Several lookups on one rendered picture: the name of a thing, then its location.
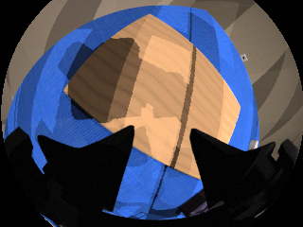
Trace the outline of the light wooden board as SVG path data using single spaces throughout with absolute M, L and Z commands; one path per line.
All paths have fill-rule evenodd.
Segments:
M 63 91 L 113 133 L 134 125 L 134 148 L 200 180 L 190 130 L 228 144 L 240 113 L 211 61 L 151 14 L 99 46 Z

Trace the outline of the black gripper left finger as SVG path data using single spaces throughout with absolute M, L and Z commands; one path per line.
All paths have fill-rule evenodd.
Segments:
M 83 148 L 38 135 L 46 161 L 79 177 L 107 212 L 114 212 L 118 190 L 134 143 L 134 125 Z

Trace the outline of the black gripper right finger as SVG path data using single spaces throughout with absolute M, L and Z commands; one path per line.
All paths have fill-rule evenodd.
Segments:
M 190 146 L 200 171 L 208 209 L 224 204 L 224 198 L 238 188 L 254 165 L 269 156 L 276 141 L 242 151 L 198 129 L 190 130 Z

